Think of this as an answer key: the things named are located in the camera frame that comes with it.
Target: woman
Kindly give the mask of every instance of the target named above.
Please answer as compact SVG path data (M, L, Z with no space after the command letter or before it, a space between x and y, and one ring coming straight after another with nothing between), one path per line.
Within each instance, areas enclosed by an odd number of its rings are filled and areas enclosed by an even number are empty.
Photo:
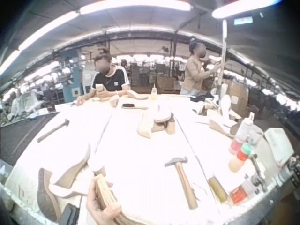
M216 65L212 70L204 71L200 58L206 55L206 47L203 43L191 41L189 44L191 56L187 60L185 79L181 87L181 95L199 96L206 94L202 90L203 80L214 74L221 68Z
M98 73L95 75L90 92L77 98L77 105L82 105L86 100L97 94L98 98L107 98L114 95L127 94L130 87L126 70L121 66L112 64L112 57L105 52L95 58L95 67ZM104 86L103 91L96 91L96 84Z

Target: hammer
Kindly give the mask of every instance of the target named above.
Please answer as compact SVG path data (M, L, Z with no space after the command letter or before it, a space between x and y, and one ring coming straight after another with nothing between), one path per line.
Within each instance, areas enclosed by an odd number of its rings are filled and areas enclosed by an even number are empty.
M70 123L69 120L65 119L65 122L63 122L62 124L58 125L57 127L53 128L52 130L48 131L46 134L44 134L43 136L39 137L37 139L37 142L40 143L42 140L44 140L46 137L48 137L49 135L53 134L55 131L57 131L58 129L64 127L64 126L68 126Z
M179 179L181 181L183 190L184 190L184 194L187 198L187 203L188 203L188 207L191 210L194 210L196 208L198 208L198 204L196 201L196 197L194 195L194 192L188 182L187 176L183 170L182 167L182 163L187 163L188 162L188 158L184 157L184 158L174 158L172 159L170 162L165 164L165 167L170 166L170 165L175 165L176 170L178 172L179 175Z

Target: hammer head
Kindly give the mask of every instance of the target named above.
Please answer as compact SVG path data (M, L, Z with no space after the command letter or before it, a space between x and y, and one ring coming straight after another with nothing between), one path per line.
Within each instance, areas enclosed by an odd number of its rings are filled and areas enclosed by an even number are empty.
M184 158L174 158L172 159L170 162L165 164L165 167L170 166L170 165L175 165L175 163L187 163L188 162L188 158L184 157Z
M69 123L70 123L70 121L67 120L67 119L65 119L65 125L66 125L66 127L69 125Z

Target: beige jacket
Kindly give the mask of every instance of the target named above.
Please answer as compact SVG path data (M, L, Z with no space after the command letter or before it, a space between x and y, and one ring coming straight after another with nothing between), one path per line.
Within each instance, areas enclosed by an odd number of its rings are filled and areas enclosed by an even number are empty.
M216 71L216 69L212 69L205 72L202 68L200 59L195 55L192 55L187 60L185 78L182 87L187 91L191 91L192 89L202 90L203 80Z

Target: hammer handle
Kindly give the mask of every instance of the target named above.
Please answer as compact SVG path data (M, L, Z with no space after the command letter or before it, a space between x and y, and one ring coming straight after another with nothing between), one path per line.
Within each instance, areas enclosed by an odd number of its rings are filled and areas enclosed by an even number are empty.
M196 200L195 194L188 182L188 178L183 170L182 163L181 162L176 163L175 167L178 172L178 175L179 175L179 178L180 178L183 190L184 190L184 194L186 195L186 198L187 198L188 207L191 210L194 210L194 209L198 208L197 200Z
M65 126L66 123L62 123L60 125L58 125L57 127L53 128L52 130L48 131L46 134L44 134L43 136L40 136L37 139L37 142L40 143L42 140L44 140L46 137L48 137L49 135L53 134L55 131L57 131L58 129L62 128L63 126Z

